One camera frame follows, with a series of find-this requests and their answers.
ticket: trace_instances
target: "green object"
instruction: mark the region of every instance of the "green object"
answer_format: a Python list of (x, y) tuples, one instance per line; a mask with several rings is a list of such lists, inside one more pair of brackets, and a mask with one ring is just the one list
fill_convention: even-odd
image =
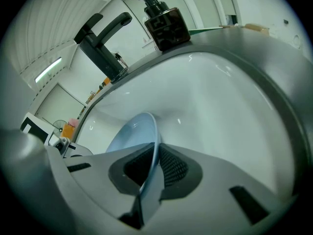
[(190, 36), (201, 33), (201, 32), (205, 32), (205, 31), (209, 31), (209, 30), (213, 30), (213, 29), (222, 29), (222, 27), (210, 27), (210, 28), (203, 28), (203, 29), (190, 29), (189, 30), (189, 34)]

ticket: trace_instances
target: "soap dispenser bottle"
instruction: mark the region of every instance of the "soap dispenser bottle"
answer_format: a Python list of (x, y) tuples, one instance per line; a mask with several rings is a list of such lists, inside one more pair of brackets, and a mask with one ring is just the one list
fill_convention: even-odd
[(186, 23), (177, 8), (169, 9), (165, 2), (144, 0), (145, 13), (149, 19), (145, 22), (159, 50), (164, 51), (190, 40)]

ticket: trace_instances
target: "gray countertop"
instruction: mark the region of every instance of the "gray countertop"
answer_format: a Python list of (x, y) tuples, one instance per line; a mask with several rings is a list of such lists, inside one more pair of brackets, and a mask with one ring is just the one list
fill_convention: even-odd
[(290, 137), (296, 171), (294, 190), (297, 191), (312, 163), (313, 65), (292, 46), (249, 29), (234, 27), (202, 32), (191, 36), (187, 43), (164, 52), (154, 51), (139, 60), (129, 68), (125, 77), (105, 86), (87, 107), (75, 130), (73, 142), (90, 110), (107, 94), (166, 59), (196, 51), (214, 53), (233, 62), (271, 99)]

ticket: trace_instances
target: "pink object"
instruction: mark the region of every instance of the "pink object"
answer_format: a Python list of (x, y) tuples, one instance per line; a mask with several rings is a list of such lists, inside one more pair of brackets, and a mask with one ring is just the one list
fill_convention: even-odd
[(71, 126), (73, 126), (73, 127), (76, 127), (76, 126), (78, 126), (78, 122), (79, 122), (78, 119), (71, 118), (71, 119), (68, 121), (68, 124), (71, 125)]

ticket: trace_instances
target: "faucet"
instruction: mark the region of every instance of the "faucet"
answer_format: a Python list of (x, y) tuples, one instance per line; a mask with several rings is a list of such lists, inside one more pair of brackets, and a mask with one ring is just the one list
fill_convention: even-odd
[(91, 28), (102, 18), (103, 15), (99, 13), (94, 14), (78, 31), (74, 41), (76, 44), (79, 44), (80, 49), (111, 80), (111, 83), (115, 83), (126, 73), (127, 68), (119, 64), (104, 44), (123, 26), (128, 25), (132, 21), (132, 17), (128, 12), (121, 13), (96, 36)]

